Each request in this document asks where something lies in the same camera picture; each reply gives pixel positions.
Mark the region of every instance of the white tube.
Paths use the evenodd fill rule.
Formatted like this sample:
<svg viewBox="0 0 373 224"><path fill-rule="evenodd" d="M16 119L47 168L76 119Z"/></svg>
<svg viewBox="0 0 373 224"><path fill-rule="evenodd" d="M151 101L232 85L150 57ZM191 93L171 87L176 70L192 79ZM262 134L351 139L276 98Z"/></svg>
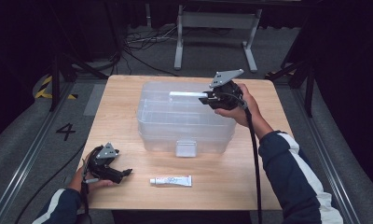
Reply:
<svg viewBox="0 0 373 224"><path fill-rule="evenodd" d="M180 185L180 186L192 186L192 176L165 176L165 177L156 177L149 179L149 183L153 185Z"/></svg>

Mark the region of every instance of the navy blue sleeve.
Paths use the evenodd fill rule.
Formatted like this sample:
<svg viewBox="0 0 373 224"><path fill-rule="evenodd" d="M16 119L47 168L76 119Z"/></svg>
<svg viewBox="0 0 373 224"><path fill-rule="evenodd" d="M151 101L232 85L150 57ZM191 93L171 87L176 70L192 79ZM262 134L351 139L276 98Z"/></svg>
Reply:
<svg viewBox="0 0 373 224"><path fill-rule="evenodd" d="M343 223L332 196L287 133L265 135L259 146L263 168L283 209L283 223Z"/></svg>
<svg viewBox="0 0 373 224"><path fill-rule="evenodd" d="M58 189L38 214L33 224L75 224L76 212L81 206L79 192L74 189Z"/></svg>

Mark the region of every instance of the background desk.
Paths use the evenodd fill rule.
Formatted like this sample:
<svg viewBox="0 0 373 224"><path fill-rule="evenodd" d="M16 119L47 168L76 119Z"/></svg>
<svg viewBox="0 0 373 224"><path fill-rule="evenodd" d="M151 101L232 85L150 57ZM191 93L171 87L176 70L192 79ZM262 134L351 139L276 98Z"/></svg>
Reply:
<svg viewBox="0 0 373 224"><path fill-rule="evenodd" d="M109 78L83 158L95 147L111 142L120 150L111 167L118 170L132 168L133 172L120 185L90 194L90 208L256 210L254 155L247 128L236 126L224 154L199 154L197 158L186 159L176 158L174 153L144 149L137 131L136 113L142 86L151 80L203 82L207 83L207 88L212 81L201 77ZM247 85L274 129L291 133L270 81L236 79L236 82ZM281 209L262 169L261 174L262 208ZM192 175L192 188L150 186L149 179L161 175Z"/></svg>

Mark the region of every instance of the storage container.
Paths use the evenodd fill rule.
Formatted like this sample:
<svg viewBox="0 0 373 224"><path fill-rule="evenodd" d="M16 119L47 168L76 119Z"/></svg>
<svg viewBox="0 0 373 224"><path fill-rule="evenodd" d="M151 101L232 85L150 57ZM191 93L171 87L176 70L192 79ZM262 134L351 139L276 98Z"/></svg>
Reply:
<svg viewBox="0 0 373 224"><path fill-rule="evenodd" d="M174 151L180 157L223 153L236 122L200 102L209 90L208 83L146 82L137 111L145 149Z"/></svg>

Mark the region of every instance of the yellow and black tape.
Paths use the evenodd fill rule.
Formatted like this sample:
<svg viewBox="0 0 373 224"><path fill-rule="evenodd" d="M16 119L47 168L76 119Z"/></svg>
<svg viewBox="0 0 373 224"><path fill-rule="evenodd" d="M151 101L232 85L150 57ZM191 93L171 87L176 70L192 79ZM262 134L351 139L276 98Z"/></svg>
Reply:
<svg viewBox="0 0 373 224"><path fill-rule="evenodd" d="M51 93L45 93L45 90L47 89L49 83L52 81L52 76L48 74L47 78L43 81L41 87L39 88L37 94L35 95L35 98L49 98L52 99ZM78 94L70 94L68 95L67 99L69 100L76 100L78 98Z"/></svg>

